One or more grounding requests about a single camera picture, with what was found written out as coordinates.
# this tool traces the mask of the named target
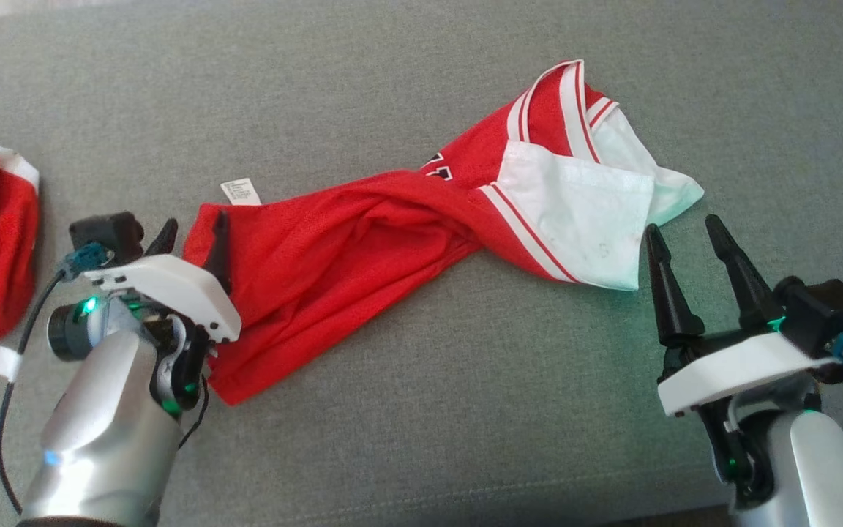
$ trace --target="black cable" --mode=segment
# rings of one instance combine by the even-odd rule
[[[18,349],[16,350],[16,353],[19,354],[19,356],[23,356],[24,349],[28,347],[28,340],[31,338],[31,330],[34,328],[34,321],[36,321],[37,316],[41,314],[41,308],[44,307],[44,301],[48,299],[51,291],[53,291],[54,288],[57,287],[57,284],[63,279],[64,271],[58,271],[57,274],[54,275],[53,279],[50,279],[47,287],[44,287],[44,291],[41,296],[37,297],[37,302],[34,303],[33,308],[31,308],[31,315],[29,315],[28,321],[24,324],[24,330],[21,331],[21,339],[19,340]],[[6,416],[9,414],[9,404],[11,403],[11,394],[14,389],[15,383],[14,381],[10,381],[6,385],[6,393],[2,396],[2,406],[0,408],[0,481],[2,482],[2,487],[6,490],[6,494],[9,495],[9,501],[11,501],[16,514],[20,515],[21,504],[18,501],[18,497],[15,496],[15,491],[11,487],[9,476],[6,474],[6,463],[4,463],[2,458],[2,436],[4,435],[4,430],[6,430]]]
[[[201,375],[201,386],[203,387],[203,403],[201,403],[201,412],[197,414],[197,421],[194,421],[194,424],[188,428],[187,433],[185,433],[184,437],[181,438],[181,443],[178,443],[178,450],[181,450],[181,447],[187,443],[187,438],[189,438],[190,435],[201,426],[203,415],[207,413],[207,404],[210,403],[210,390],[207,388],[207,377],[204,377],[203,375]]]

